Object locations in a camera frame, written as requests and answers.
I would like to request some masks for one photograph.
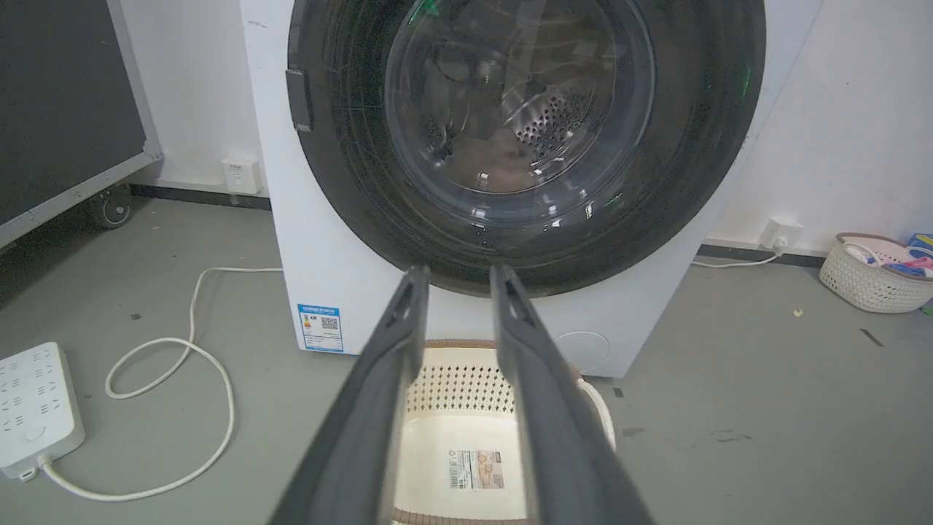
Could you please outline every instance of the blue box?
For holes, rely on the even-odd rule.
[[[914,259],[933,257],[933,234],[914,234],[911,240],[907,241],[907,252]]]

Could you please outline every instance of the caster wheel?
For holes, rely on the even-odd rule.
[[[130,220],[131,200],[130,186],[120,184],[88,199],[88,211],[95,224],[113,230]]]

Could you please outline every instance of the white wicker basket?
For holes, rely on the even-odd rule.
[[[512,387],[499,372],[491,342],[454,343],[447,348],[428,342],[421,374],[406,393],[392,520],[523,524],[527,514]],[[578,385],[595,404],[614,449],[606,403],[582,379]]]
[[[867,264],[850,250],[870,255],[877,263]],[[907,253],[907,246],[896,240],[871,234],[838,234],[819,271],[819,280],[850,304],[867,312],[910,312],[933,298],[933,278],[905,276],[881,265],[911,260],[913,257]]]

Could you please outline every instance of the black baseboard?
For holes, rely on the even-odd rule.
[[[165,199],[199,205],[246,207],[272,211],[272,201],[268,197],[250,195],[232,195],[230,193],[199,192],[197,190],[179,190],[159,186],[131,184],[132,194],[147,199]]]
[[[719,259],[737,259],[739,261],[763,261],[774,254],[764,249],[726,248],[704,244],[700,246],[697,255],[703,257],[717,257]],[[787,253],[773,260],[774,264],[787,264],[790,266],[804,266],[806,268],[819,268],[823,265],[825,257],[813,255],[794,255]]]
[[[130,187],[132,188],[133,195],[149,199],[167,199],[170,201],[197,203],[199,205],[246,207],[272,211],[272,202],[266,197],[179,190],[177,188],[142,186],[139,184],[131,184]],[[722,246],[702,245],[699,251],[697,251],[697,255],[717,257],[720,259],[737,259],[739,261],[761,261],[771,257],[773,253],[762,249],[725,248]],[[823,265],[823,261],[823,257],[787,254],[775,259],[773,263],[819,268]]]

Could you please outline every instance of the white power strip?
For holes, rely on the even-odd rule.
[[[68,363],[55,343],[0,361],[0,470],[29,481],[39,456],[56,460],[84,442]]]

